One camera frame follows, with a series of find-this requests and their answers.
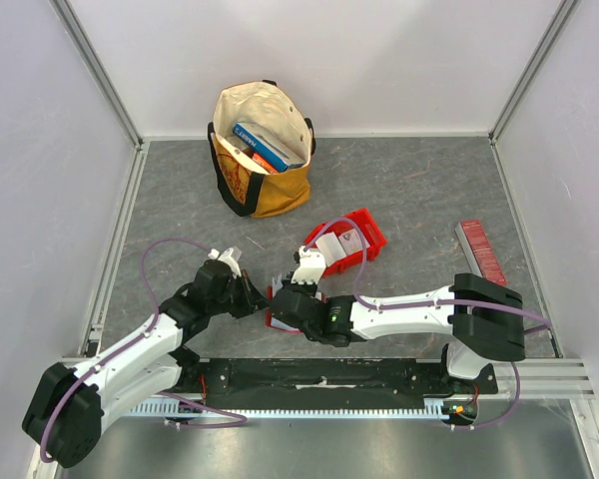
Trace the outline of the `red leather card holder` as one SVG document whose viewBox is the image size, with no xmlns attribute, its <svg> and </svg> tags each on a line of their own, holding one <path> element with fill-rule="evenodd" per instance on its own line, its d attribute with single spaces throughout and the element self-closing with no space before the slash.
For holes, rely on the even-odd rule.
<svg viewBox="0 0 599 479">
<path fill-rule="evenodd" d="M 315 294 L 316 289 L 312 286 L 291 284 L 285 287 L 270 300 L 272 319 L 301 332 L 319 330 L 327 316 L 327 302 Z"/>
</svg>

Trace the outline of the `red plastic bin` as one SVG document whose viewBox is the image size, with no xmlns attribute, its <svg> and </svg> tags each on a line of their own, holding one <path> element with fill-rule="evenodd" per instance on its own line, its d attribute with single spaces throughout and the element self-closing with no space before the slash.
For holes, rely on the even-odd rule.
<svg viewBox="0 0 599 479">
<path fill-rule="evenodd" d="M 373 261 L 378 256 L 381 249 L 387 245 L 386 238 L 367 208 L 355 210 L 351 213 L 345 214 L 344 217 L 356 224 L 358 229 L 361 231 L 360 235 L 365 236 L 365 239 L 368 242 L 368 247 L 364 247 L 362 251 L 353 255 L 347 255 L 346 258 L 335 262 L 331 266 L 326 266 L 325 272 L 323 274 L 324 276 L 343 273 L 351 267 L 361 264 L 364 258 L 366 258 L 367 261 Z M 338 221 L 328 227 L 323 234 L 334 232 L 337 236 L 339 236 L 341 233 L 352 229 L 355 229 L 352 224 Z"/>
</svg>

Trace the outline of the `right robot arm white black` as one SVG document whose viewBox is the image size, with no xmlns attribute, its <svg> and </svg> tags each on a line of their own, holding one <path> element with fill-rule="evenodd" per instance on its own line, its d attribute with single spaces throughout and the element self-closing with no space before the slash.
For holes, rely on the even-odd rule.
<svg viewBox="0 0 599 479">
<path fill-rule="evenodd" d="M 491 362 L 526 358 L 522 296 L 472 273 L 428 292 L 371 297 L 340 295 L 326 300 L 314 290 L 286 283 L 271 301 L 272 316 L 308 340 L 333 347 L 405 334 L 440 334 L 447 345 L 437 380 L 462 391 Z"/>
</svg>

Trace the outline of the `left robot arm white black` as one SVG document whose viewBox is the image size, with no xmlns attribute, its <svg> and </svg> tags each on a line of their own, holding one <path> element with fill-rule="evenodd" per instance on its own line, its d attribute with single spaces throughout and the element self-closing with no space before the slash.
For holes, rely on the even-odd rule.
<svg viewBox="0 0 599 479">
<path fill-rule="evenodd" d="M 268 306 L 245 271 L 208 259 L 135 331 L 103 352 L 43 373 L 22 422 L 44 463 L 71 468 L 96 446 L 122 415 L 172 387 L 196 387 L 199 356 L 187 342 L 222 314 L 243 318 Z"/>
</svg>

